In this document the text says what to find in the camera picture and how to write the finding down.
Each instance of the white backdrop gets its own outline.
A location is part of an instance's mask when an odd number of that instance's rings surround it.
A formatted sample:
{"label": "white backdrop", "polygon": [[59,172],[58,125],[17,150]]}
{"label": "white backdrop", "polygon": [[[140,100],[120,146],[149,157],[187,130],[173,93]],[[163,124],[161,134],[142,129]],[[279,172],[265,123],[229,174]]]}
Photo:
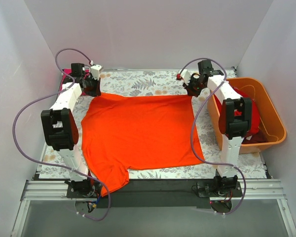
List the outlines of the white backdrop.
{"label": "white backdrop", "polygon": [[[272,0],[25,0],[53,54],[107,68],[181,68],[196,57],[237,66]],[[69,63],[82,61],[64,54]]]}
{"label": "white backdrop", "polygon": [[[60,73],[23,0],[0,0],[0,237],[9,237],[25,181],[36,165],[17,151],[12,123],[30,101],[57,91]],[[24,151],[39,159],[44,136],[40,112],[51,100],[28,108],[17,123]]]}
{"label": "white backdrop", "polygon": [[263,82],[287,129],[287,139],[263,154],[296,225],[296,0],[274,0],[238,69]]}

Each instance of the orange plastic bin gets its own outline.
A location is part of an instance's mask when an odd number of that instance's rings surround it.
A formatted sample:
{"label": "orange plastic bin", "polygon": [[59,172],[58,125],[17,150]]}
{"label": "orange plastic bin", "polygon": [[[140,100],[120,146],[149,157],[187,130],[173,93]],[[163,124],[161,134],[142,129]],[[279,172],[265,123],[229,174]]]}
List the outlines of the orange plastic bin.
{"label": "orange plastic bin", "polygon": [[[261,152],[283,142],[286,138],[286,130],[262,83],[253,78],[232,78],[228,81],[231,86],[237,87],[254,99],[261,118],[259,129],[268,140],[265,143],[242,144],[240,154]],[[214,126],[217,143],[219,148],[222,149],[222,134],[218,127],[220,114],[214,96],[209,99],[207,108]]]}

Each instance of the table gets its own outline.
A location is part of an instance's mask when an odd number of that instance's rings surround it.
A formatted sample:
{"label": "table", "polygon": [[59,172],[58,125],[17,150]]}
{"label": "table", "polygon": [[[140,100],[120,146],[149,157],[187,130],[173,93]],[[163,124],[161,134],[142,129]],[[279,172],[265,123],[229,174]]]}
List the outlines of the table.
{"label": "table", "polygon": [[[182,95],[186,90],[182,82],[175,80],[177,71],[112,71],[101,74],[101,91],[122,96],[162,96]],[[233,70],[227,70],[227,77],[235,77]],[[209,90],[202,91],[198,98],[193,97],[194,114],[202,105]],[[79,151],[82,142],[81,120],[84,118],[93,97],[80,96],[73,111],[74,119],[79,130]],[[201,112],[196,129],[203,150],[204,158],[211,162],[220,161],[221,151],[217,145],[214,128],[212,126],[206,106]],[[43,161],[53,164],[64,164],[61,157],[52,147],[47,147]],[[265,169],[259,153],[240,155],[237,163],[246,178],[266,178]],[[213,178],[216,167],[208,164],[198,164],[174,168],[129,170],[130,179],[199,179]],[[43,165],[40,168],[40,179],[69,179],[69,171],[63,168]]]}

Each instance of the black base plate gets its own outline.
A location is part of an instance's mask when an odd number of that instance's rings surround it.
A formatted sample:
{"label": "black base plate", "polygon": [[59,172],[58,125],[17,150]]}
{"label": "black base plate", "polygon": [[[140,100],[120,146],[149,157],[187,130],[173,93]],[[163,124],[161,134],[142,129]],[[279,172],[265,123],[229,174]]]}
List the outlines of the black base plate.
{"label": "black base plate", "polygon": [[[200,180],[130,180],[123,188],[111,193],[112,207],[178,207],[193,206],[210,209],[209,198],[200,198],[191,187]],[[107,208],[107,197],[97,208]]]}

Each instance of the red connector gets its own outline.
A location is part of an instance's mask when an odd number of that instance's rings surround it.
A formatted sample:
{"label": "red connector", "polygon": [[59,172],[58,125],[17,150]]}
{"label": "red connector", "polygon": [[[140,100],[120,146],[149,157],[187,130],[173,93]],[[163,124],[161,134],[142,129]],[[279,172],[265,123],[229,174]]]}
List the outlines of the red connector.
{"label": "red connector", "polygon": [[177,80],[182,80],[183,78],[181,77],[180,73],[177,74]]}

